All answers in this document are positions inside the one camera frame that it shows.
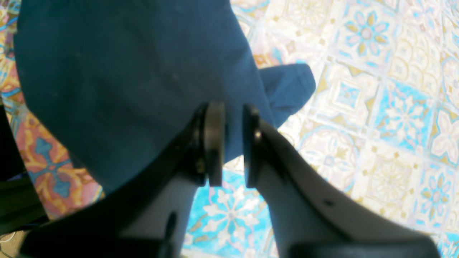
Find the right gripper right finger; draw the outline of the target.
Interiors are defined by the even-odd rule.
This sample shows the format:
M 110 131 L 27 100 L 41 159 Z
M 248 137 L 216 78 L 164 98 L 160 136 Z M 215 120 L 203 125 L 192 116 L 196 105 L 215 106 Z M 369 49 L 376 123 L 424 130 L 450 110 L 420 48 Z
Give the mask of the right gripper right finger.
M 430 237 L 324 180 L 253 105 L 243 108 L 245 181 L 268 204 L 281 258 L 438 258 Z

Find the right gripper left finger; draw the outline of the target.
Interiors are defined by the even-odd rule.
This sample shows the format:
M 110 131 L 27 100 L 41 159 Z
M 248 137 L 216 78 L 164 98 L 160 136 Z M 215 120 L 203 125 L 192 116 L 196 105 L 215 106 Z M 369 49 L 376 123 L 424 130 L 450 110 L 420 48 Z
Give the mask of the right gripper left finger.
M 197 109 L 135 178 L 102 201 L 25 237 L 21 258 L 178 258 L 193 198 L 222 185 L 225 107 Z

